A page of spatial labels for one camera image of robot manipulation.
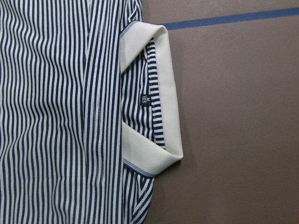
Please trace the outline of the blue white striped polo shirt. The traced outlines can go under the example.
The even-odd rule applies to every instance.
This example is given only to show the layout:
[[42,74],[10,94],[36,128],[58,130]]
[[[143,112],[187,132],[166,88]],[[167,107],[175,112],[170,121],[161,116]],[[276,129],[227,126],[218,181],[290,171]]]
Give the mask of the blue white striped polo shirt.
[[182,157],[168,31],[140,0],[1,1],[1,223],[143,224]]

